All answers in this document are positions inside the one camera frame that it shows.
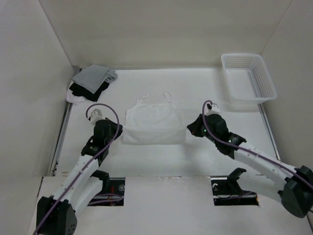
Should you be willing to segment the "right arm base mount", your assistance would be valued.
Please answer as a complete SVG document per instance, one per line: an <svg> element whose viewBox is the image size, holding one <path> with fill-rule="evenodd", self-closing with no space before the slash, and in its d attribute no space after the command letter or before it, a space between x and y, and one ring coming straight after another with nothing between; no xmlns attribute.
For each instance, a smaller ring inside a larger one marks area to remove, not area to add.
<svg viewBox="0 0 313 235"><path fill-rule="evenodd" d="M240 176L245 172L245 169L237 168L228 176L211 177L215 206L259 206L257 194L242 190L238 184Z"/></svg>

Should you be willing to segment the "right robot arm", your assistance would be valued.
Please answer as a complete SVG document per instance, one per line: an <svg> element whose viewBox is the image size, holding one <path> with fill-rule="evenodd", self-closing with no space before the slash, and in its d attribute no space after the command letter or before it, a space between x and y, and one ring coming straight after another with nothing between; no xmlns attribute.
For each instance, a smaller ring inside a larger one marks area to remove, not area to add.
<svg viewBox="0 0 313 235"><path fill-rule="evenodd" d="M215 147L231 159L242 162L260 172L259 178L250 184L241 178L245 169L233 171L227 181L231 193L253 191L272 198L292 215L303 218L313 207L313 171L301 166L282 163L254 148L243 137L228 130L226 121L219 114L202 115L187 126L191 135L207 138Z"/></svg>

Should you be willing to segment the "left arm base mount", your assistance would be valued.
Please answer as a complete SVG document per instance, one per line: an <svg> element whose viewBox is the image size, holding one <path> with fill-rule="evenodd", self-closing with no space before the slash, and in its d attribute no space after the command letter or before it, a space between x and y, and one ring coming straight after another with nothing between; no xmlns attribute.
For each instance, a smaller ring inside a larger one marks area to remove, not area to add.
<svg viewBox="0 0 313 235"><path fill-rule="evenodd" d="M91 199L88 206L123 206L125 185L125 178L110 178L107 185Z"/></svg>

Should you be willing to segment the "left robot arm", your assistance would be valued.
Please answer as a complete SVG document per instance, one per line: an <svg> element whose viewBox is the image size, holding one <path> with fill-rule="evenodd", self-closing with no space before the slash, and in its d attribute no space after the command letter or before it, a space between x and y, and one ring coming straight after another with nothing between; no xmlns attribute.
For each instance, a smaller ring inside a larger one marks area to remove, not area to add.
<svg viewBox="0 0 313 235"><path fill-rule="evenodd" d="M123 126L108 118L99 118L93 125L93 135L71 173L52 195L38 201L35 235L74 234L78 214L96 194L108 193L108 174L99 167L107 157L111 143L122 134Z"/></svg>

